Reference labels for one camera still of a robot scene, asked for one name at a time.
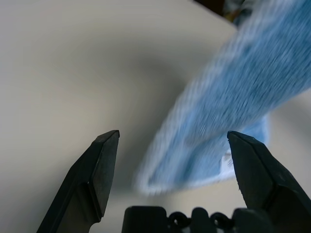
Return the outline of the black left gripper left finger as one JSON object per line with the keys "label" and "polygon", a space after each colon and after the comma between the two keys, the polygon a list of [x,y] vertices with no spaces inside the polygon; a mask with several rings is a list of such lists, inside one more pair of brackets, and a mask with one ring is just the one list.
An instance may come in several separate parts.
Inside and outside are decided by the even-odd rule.
{"label": "black left gripper left finger", "polygon": [[103,218],[114,177],[120,132],[97,138],[71,166],[39,233],[87,233]]}

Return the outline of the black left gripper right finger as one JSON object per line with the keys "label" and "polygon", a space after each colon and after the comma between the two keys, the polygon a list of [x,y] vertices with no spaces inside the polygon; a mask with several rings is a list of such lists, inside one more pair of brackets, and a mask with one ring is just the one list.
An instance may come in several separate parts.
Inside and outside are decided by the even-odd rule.
{"label": "black left gripper right finger", "polygon": [[309,233],[311,200],[291,172],[255,138],[235,131],[227,138],[246,206],[264,210],[277,233]]}

